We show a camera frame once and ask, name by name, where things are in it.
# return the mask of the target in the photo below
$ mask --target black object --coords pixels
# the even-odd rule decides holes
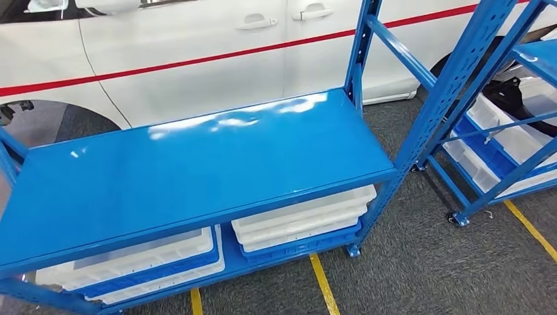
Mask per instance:
[[[515,117],[524,120],[535,117],[522,102],[522,92],[518,88],[520,79],[513,77],[505,82],[492,80],[482,90],[482,93],[495,106]],[[528,124],[530,127],[550,136],[557,136],[557,127],[544,121],[535,121]]]

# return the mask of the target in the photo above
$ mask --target shelf panel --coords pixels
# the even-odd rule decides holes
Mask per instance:
[[[557,39],[518,45],[511,55],[557,89]]]
[[[33,148],[0,221],[16,240],[0,278],[394,174],[342,89]]]
[[[347,245],[355,240],[337,242],[328,244],[326,247],[319,249],[305,250],[295,253],[287,257],[281,257],[279,259],[274,259],[271,261],[266,261],[262,263],[250,264],[247,262],[246,258],[242,255],[240,250],[240,244],[236,240],[236,234],[232,229],[230,223],[221,224],[221,231],[223,237],[223,254],[225,257],[225,269],[217,274],[211,276],[206,276],[200,279],[196,279],[191,282],[182,283],[143,295],[134,299],[127,301],[122,301],[113,305],[106,306],[100,313],[101,314],[111,314],[112,312],[118,311],[119,309],[126,309],[133,307],[135,305],[141,305],[148,303],[150,301],[155,301],[161,299],[162,297],[167,297],[170,295],[178,294],[181,292],[188,291],[194,287],[206,287],[207,285],[214,284],[216,282],[221,282],[224,280],[236,278],[245,274],[252,273],[257,270],[262,270],[278,264],[285,263],[286,261],[291,261],[292,259],[297,259],[300,257],[308,256],[310,253],[319,253],[322,251],[328,251],[330,249],[337,248],[339,246]],[[308,242],[311,238],[296,241],[298,243]]]

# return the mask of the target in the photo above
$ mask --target car door handle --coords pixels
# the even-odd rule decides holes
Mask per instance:
[[[268,28],[276,25],[279,21],[276,18],[266,18],[260,13],[250,14],[245,17],[244,23],[238,25],[239,30],[253,30],[256,28]]]
[[[328,16],[332,13],[332,9],[325,7],[322,3],[312,3],[308,5],[304,10],[295,12],[292,15],[292,19],[296,21],[305,21],[312,18],[321,18]]]

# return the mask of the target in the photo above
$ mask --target white car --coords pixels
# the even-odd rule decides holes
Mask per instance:
[[[50,100],[125,129],[344,84],[360,0],[153,1],[0,1],[0,116],[9,121],[6,104]],[[439,68],[477,2],[383,0],[380,19]],[[555,24],[548,7],[532,30]],[[365,104],[411,98],[418,86],[374,39]]]

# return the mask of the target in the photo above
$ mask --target red stripe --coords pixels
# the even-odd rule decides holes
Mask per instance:
[[[528,2],[529,0],[519,0],[518,3]],[[440,18],[447,18],[450,16],[456,16],[460,14],[471,13],[476,9],[477,5],[467,5],[465,7],[459,7],[454,9],[449,9],[445,11],[434,12],[430,14],[420,15],[420,16],[413,16],[411,18],[404,18],[402,20],[387,22],[385,23],[385,27],[387,28],[396,28],[398,26],[404,26],[414,23],[420,23],[425,21],[437,20]],[[48,89],[57,89],[61,87],[69,87],[70,85],[77,85],[77,84],[84,84],[90,83],[95,81],[102,81],[108,79],[114,79],[116,77],[125,77],[128,75],[135,75],[135,74],[145,74],[147,72],[159,71],[159,70],[166,70],[172,69],[176,67],[188,66],[191,64],[201,64],[203,62],[215,61],[225,58],[232,58],[238,56],[244,56],[246,54],[255,54],[255,53],[262,53],[264,51],[271,51],[274,49],[281,49],[287,47],[293,47],[308,43],[315,43],[318,41],[326,41],[328,39],[334,39],[339,37],[345,37],[354,35],[355,30],[347,30],[347,31],[339,31],[337,33],[330,33],[326,35],[320,35],[305,39],[298,39],[295,41],[287,41],[285,43],[274,44],[269,46],[263,46],[258,48],[246,49],[244,51],[235,51],[235,52],[228,52],[226,54],[218,54],[215,56],[191,59],[186,61],[180,62],[173,62],[171,64],[162,64],[159,66],[147,67],[147,68],[139,68],[135,70],[127,70],[122,72],[114,72],[108,74],[101,74],[101,75],[92,75],[90,77],[79,77],[76,79],[66,79],[61,81],[52,81],[52,82],[45,82],[45,83],[36,83],[36,84],[29,84],[29,85],[19,85],[15,87],[0,87],[0,96],[8,96],[8,95],[17,95],[22,93],[30,93]]]

